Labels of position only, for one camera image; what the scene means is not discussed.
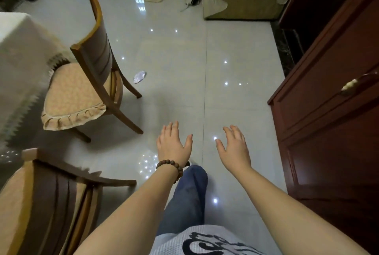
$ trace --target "table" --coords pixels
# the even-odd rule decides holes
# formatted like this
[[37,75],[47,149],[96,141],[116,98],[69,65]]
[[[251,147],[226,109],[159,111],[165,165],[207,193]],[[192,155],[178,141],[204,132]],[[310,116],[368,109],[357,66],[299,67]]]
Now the table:
[[0,12],[0,150],[62,61],[76,62],[69,48],[30,15]]

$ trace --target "wooden chair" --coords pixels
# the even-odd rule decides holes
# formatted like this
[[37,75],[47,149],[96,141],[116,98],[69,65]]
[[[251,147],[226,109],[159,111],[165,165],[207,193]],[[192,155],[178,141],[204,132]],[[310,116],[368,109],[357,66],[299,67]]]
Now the wooden chair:
[[[113,114],[133,131],[143,134],[143,131],[120,110],[123,85],[137,98],[142,97],[142,95],[126,80],[117,64],[108,40],[107,32],[105,30],[99,2],[97,0],[89,1],[92,6],[96,24],[92,31],[83,40],[73,44],[70,48],[73,55],[77,59],[78,64],[65,64],[59,67],[53,75],[50,88],[45,99],[44,112],[42,113],[44,129],[68,129],[78,138],[89,143],[91,142],[91,139],[84,133],[80,132],[76,126],[82,125],[85,122],[96,119],[102,115]],[[64,88],[67,87],[68,84],[63,83],[63,81],[72,81],[72,78],[78,76],[80,77],[82,72],[84,72],[84,74],[81,78],[85,75],[85,80],[87,81],[82,85],[86,84],[86,86],[82,89],[77,88],[77,92],[74,95],[67,95]],[[78,97],[81,96],[78,95],[80,90],[88,90],[88,88],[92,89],[92,91],[94,89],[96,92],[94,95],[97,97],[99,102],[101,101],[101,103],[96,106],[91,106],[91,109],[85,109],[86,106],[82,105],[83,100],[80,98],[78,99]],[[78,111],[73,108],[70,112],[59,112],[59,110],[57,112],[49,112],[48,109],[54,110],[54,105],[59,105],[62,102],[67,102],[66,106],[69,105],[69,99],[64,101],[60,100],[60,98],[67,98],[71,96],[76,96],[75,99],[79,102],[78,105],[81,105],[76,108]],[[60,113],[63,114],[63,116],[59,118],[59,116],[56,116],[54,113]]]
[[96,227],[103,186],[135,186],[24,150],[0,193],[0,254],[72,255]]

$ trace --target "tile floor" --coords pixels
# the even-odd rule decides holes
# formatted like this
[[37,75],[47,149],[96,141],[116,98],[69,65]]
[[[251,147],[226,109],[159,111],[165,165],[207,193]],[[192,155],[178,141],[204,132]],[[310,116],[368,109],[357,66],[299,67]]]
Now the tile floor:
[[[107,116],[81,128],[91,144],[39,130],[31,145],[44,146],[73,165],[102,170],[106,177],[136,179],[138,188],[158,162],[155,139],[162,125],[179,120],[182,140],[193,133],[192,159],[209,175],[206,223],[224,225],[263,252],[280,254],[245,191],[222,166],[214,141],[225,142],[223,125],[240,126],[253,167],[286,190],[266,103],[284,79],[270,23],[204,21],[201,6],[181,12],[183,0],[99,2],[126,78],[132,81],[138,71],[147,71],[136,86],[143,97],[137,100],[125,90],[121,105],[144,134]],[[38,0],[17,11],[31,14],[67,46],[94,24],[88,0]],[[106,188],[100,221],[130,192]]]

